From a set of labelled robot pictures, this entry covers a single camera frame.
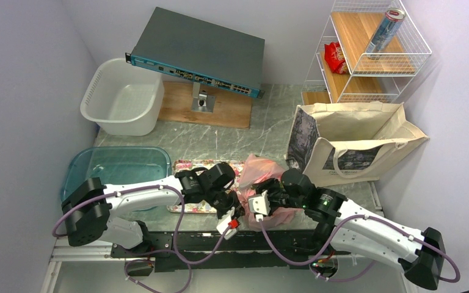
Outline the pink plastic grocery bag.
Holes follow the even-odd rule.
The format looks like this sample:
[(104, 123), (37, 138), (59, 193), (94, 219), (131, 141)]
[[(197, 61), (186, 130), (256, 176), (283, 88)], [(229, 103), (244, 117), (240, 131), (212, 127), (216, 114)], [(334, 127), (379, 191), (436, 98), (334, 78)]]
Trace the pink plastic grocery bag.
[[(261, 231), (260, 224), (256, 221), (254, 213), (250, 212), (249, 209), (248, 197), (256, 194), (252, 186), (267, 179), (280, 179), (284, 171), (285, 169), (275, 161), (254, 154), (250, 154), (245, 160), (238, 182), (238, 199), (245, 210), (244, 221), (247, 222), (249, 230)], [(278, 208), (270, 217), (263, 219), (263, 226), (268, 230), (288, 224), (295, 217), (297, 211), (299, 210), (294, 208)]]

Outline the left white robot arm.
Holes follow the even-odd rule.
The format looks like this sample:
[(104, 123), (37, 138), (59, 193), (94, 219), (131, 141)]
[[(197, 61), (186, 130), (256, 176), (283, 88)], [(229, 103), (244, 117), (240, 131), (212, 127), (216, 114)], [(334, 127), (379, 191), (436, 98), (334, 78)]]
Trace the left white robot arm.
[(220, 162), (211, 168), (183, 170), (144, 183), (113, 185), (103, 184), (99, 177), (89, 178), (64, 199), (63, 216), (56, 226), (65, 225), (64, 237), (72, 247), (105, 241), (143, 256), (151, 248), (148, 228), (139, 220), (123, 219), (123, 214), (204, 201), (216, 210), (216, 229), (229, 239), (236, 234), (238, 219), (245, 214), (231, 188), (235, 177), (233, 168)]

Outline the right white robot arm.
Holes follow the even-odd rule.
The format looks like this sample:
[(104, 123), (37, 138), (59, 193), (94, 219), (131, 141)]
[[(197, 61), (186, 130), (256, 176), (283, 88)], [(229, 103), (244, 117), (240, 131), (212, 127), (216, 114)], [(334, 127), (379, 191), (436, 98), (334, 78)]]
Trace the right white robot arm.
[(411, 283), (436, 290), (442, 281), (445, 246), (441, 232), (404, 226), (379, 216), (345, 195), (316, 187), (296, 169), (253, 183), (249, 209), (257, 222), (278, 208), (302, 209), (317, 226), (312, 237), (319, 253), (330, 249), (365, 256), (400, 270)]

